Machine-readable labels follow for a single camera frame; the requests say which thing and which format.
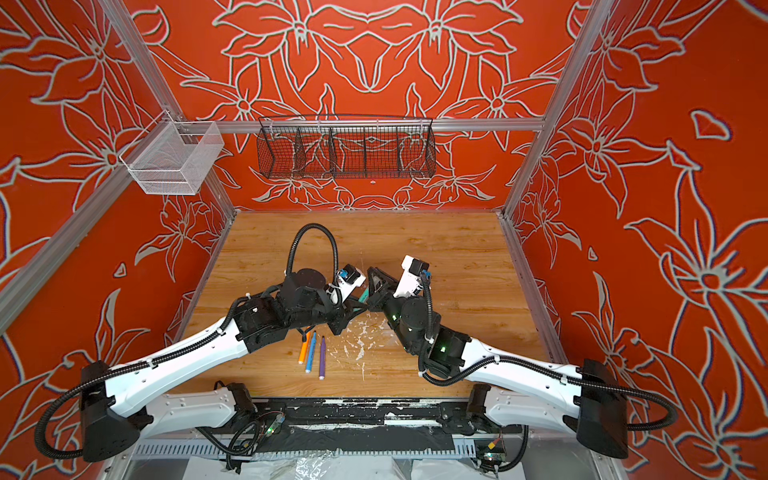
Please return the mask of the purple marker pen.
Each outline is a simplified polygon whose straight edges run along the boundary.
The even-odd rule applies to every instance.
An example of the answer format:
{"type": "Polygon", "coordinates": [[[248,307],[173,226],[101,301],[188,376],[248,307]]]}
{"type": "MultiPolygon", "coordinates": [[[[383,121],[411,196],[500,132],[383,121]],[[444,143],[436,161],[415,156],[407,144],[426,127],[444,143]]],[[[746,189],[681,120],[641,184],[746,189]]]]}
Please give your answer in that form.
{"type": "Polygon", "coordinates": [[[327,365],[327,341],[326,337],[322,336],[319,347],[319,360],[318,360],[318,379],[324,380],[326,377],[326,365],[327,365]]]}

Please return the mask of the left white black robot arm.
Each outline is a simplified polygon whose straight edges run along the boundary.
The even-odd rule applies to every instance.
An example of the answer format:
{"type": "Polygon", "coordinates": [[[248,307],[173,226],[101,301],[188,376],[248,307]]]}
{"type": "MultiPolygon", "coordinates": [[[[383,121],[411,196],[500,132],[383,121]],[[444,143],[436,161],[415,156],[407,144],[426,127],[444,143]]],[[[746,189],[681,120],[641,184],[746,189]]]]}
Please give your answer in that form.
{"type": "Polygon", "coordinates": [[[259,294],[237,298],[222,319],[177,344],[125,365],[88,364],[80,394],[84,460],[106,460],[171,426],[191,427],[191,401],[172,400],[172,411],[162,413],[160,399],[215,366],[280,342],[292,330],[307,333],[325,324],[342,333],[363,309],[352,293],[365,280],[351,265],[332,282],[304,268],[259,294]]]}

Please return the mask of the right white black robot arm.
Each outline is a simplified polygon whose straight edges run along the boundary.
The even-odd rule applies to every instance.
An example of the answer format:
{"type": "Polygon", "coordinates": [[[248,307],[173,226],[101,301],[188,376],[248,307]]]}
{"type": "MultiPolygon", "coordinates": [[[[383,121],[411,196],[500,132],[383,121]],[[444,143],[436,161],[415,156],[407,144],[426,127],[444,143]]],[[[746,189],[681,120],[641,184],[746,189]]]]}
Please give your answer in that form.
{"type": "Polygon", "coordinates": [[[478,384],[479,413],[498,426],[521,424],[572,433],[599,454],[628,456],[627,401],[602,364],[542,362],[494,348],[441,325],[429,294],[400,294],[384,271],[368,270],[368,306],[385,315],[429,383],[478,384]]]}

